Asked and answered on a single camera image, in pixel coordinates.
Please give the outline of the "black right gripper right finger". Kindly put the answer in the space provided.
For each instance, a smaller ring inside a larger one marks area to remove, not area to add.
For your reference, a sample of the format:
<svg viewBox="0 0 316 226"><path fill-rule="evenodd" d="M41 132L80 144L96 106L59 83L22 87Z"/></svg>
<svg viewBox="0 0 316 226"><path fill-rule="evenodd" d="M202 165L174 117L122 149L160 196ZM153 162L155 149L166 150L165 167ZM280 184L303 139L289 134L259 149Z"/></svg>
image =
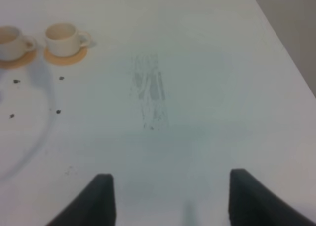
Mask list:
<svg viewBox="0 0 316 226"><path fill-rule="evenodd" d="M232 226L314 226L245 169L232 169L228 213Z"/></svg>

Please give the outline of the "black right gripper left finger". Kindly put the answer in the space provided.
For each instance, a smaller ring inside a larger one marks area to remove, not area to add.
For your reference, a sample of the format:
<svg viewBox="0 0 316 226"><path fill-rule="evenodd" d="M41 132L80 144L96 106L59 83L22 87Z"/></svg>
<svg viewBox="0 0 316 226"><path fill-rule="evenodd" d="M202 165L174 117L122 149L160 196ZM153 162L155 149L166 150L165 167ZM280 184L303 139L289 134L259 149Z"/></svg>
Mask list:
<svg viewBox="0 0 316 226"><path fill-rule="evenodd" d="M114 178L98 174L49 226L114 226L116 223Z"/></svg>

